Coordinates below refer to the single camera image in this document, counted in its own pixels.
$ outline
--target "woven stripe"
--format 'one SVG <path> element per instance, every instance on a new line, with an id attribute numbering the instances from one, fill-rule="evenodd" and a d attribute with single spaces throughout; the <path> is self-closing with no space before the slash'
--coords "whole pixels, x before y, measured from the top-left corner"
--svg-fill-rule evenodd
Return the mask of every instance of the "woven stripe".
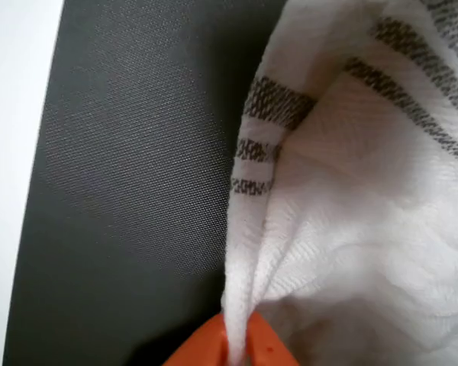
<path id="1" fill-rule="evenodd" d="M 231 190 L 238 194 L 247 194 L 250 196 L 262 196 L 272 188 L 272 181 L 251 181 L 248 179 L 231 179 Z"/>
<path id="2" fill-rule="evenodd" d="M 357 58 L 350 59 L 344 69 L 400 108 L 417 126 L 437 141 L 442 149 L 458 159 L 458 142 L 389 76 Z"/>
<path id="3" fill-rule="evenodd" d="M 314 107 L 315 101 L 266 76 L 255 78 L 244 105 L 244 114 L 294 130 Z"/>
<path id="4" fill-rule="evenodd" d="M 458 56 L 458 0 L 421 0 L 438 33 Z"/>
<path id="5" fill-rule="evenodd" d="M 372 35 L 394 51 L 411 59 L 458 110 L 458 78 L 409 24 L 392 18 L 383 18 L 372 29 Z"/>
<path id="6" fill-rule="evenodd" d="M 271 143 L 258 143 L 252 139 L 237 141 L 236 157 L 254 162 L 275 162 L 278 159 L 280 146 Z"/>

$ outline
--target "white background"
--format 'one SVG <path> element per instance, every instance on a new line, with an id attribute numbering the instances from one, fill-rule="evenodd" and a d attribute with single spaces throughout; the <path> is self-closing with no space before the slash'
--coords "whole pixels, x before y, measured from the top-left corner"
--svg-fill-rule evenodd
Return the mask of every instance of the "white background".
<path id="1" fill-rule="evenodd" d="M 0 364 L 63 0 L 0 0 Z"/>

